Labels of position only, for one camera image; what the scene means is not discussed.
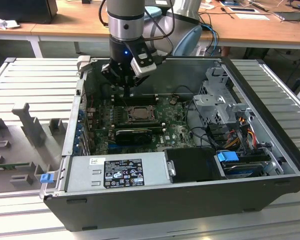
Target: floor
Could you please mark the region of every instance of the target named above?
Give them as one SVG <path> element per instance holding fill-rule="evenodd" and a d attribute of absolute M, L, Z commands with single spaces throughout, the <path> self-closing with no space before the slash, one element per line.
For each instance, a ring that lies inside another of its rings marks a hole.
<path fill-rule="evenodd" d="M 75 52 L 73 42 L 45 41 L 40 43 L 40 47 L 45 58 L 77 58 L 79 56 Z M 94 57 L 109 56 L 108 43 L 81 42 L 80 49 L 83 54 Z M 245 51 L 245 48 L 233 47 L 229 57 L 231 59 L 241 59 Z M 296 68 L 296 64 L 300 59 L 300 50 L 293 49 L 290 51 L 291 54 L 286 54 L 287 51 L 288 49 L 270 49 L 264 58 L 265 63 L 284 82 Z M 34 58 L 35 56 L 28 41 L 0 40 L 0 65 L 7 57 Z M 287 85 L 291 88 L 298 77 L 300 77 L 300 67 L 295 71 Z"/>

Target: black box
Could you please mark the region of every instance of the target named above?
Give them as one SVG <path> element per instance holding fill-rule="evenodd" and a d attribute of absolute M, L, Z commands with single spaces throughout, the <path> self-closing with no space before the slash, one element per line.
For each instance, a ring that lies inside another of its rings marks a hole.
<path fill-rule="evenodd" d="M 56 0 L 0 0 L 0 19 L 50 24 L 57 14 Z"/>

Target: robotic arm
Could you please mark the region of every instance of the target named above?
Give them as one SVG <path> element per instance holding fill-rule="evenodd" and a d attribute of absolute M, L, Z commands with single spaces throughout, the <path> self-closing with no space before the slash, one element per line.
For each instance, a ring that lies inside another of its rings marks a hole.
<path fill-rule="evenodd" d="M 130 96 L 130 88 L 139 86 L 165 60 L 154 55 L 157 50 L 187 55 L 200 39 L 201 0 L 175 0 L 166 16 L 151 16 L 146 22 L 145 0 L 107 0 L 108 23 L 101 18 L 105 1 L 99 18 L 109 27 L 110 61 L 101 72 L 111 84 L 124 89 L 125 97 Z"/>

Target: white paper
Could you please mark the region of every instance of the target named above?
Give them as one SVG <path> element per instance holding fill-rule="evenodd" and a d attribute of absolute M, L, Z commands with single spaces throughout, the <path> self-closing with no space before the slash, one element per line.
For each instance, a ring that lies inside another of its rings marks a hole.
<path fill-rule="evenodd" d="M 89 164 L 90 165 L 104 165 L 105 164 L 105 157 L 94 157 L 90 158 Z"/>
<path fill-rule="evenodd" d="M 3 20 L 0 19 L 0 29 L 6 30 L 6 29 L 12 29 L 12 28 L 18 28 L 20 25 L 15 20 Z"/>
<path fill-rule="evenodd" d="M 155 3 L 159 5 L 168 5 L 167 1 L 164 0 L 156 0 Z"/>
<path fill-rule="evenodd" d="M 215 8 L 215 6 L 212 5 L 212 4 L 208 4 L 208 3 L 201 3 L 200 4 L 200 8 L 201 9 L 211 10 L 211 9 Z"/>
<path fill-rule="evenodd" d="M 235 15 L 240 19 L 270 20 L 265 15 L 259 15 L 259 14 L 236 13 Z"/>

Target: motherboard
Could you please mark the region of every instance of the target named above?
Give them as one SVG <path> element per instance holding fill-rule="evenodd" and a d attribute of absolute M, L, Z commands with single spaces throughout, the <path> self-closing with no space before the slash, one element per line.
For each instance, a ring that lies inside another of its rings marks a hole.
<path fill-rule="evenodd" d="M 171 96 L 113 97 L 94 104 L 88 116 L 95 155 L 196 147 L 184 103 Z"/>

